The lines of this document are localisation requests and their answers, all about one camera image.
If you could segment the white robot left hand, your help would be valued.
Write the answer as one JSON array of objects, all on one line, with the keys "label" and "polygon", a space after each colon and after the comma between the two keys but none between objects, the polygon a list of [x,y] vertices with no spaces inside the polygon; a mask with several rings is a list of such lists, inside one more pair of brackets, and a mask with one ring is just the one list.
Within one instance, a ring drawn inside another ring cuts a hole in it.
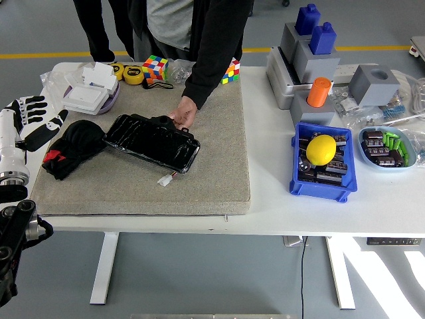
[{"label": "white robot left hand", "polygon": [[28,182],[27,152],[35,152],[52,140],[68,115],[61,109],[48,120],[48,103],[44,96],[15,99],[1,111],[1,179]]}]

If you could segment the person's left hand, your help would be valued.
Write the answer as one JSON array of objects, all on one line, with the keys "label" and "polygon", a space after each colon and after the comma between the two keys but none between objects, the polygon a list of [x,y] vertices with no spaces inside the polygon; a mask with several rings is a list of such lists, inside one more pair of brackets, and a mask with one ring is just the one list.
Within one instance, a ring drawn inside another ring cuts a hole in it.
[{"label": "person's left hand", "polygon": [[197,105],[187,96],[181,98],[178,107],[172,110],[168,117],[172,119],[177,129],[190,128],[195,120]]}]

